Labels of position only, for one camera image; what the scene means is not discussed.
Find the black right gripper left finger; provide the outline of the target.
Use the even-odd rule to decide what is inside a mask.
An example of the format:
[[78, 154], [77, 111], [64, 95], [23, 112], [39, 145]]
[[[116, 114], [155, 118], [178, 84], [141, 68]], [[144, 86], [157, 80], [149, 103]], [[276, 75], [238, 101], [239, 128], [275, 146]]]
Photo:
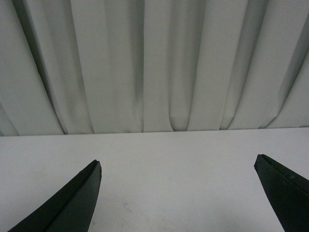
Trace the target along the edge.
[[11, 232], [86, 232], [97, 204], [101, 165], [93, 160]]

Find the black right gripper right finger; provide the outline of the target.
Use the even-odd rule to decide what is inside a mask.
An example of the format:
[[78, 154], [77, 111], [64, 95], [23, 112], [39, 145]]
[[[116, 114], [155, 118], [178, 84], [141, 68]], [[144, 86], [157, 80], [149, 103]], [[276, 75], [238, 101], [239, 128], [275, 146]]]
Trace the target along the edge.
[[257, 156], [254, 169], [284, 231], [307, 232], [309, 181], [264, 154]]

